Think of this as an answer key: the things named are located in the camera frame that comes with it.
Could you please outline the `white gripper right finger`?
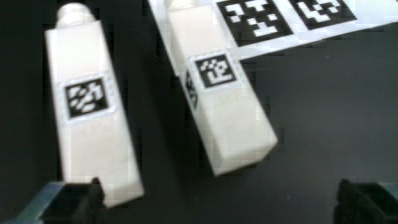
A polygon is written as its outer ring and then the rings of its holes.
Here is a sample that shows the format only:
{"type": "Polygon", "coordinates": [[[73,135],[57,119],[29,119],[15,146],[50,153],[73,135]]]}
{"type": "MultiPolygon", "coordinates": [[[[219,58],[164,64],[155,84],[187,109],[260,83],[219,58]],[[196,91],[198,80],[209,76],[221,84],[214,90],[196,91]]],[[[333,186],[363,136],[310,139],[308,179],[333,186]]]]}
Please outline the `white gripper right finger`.
{"type": "Polygon", "coordinates": [[[398,183],[342,180],[336,224],[398,224],[398,183]]]}

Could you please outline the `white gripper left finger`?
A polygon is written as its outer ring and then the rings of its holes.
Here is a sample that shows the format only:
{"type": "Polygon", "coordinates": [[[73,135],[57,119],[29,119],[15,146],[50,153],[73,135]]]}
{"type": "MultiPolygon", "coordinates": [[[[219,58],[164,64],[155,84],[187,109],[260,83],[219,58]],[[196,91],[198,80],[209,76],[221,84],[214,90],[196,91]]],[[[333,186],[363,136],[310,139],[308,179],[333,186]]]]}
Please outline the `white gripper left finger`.
{"type": "Polygon", "coordinates": [[[88,183],[50,182],[17,216],[17,224],[102,224],[104,200],[98,178],[88,183]]]}

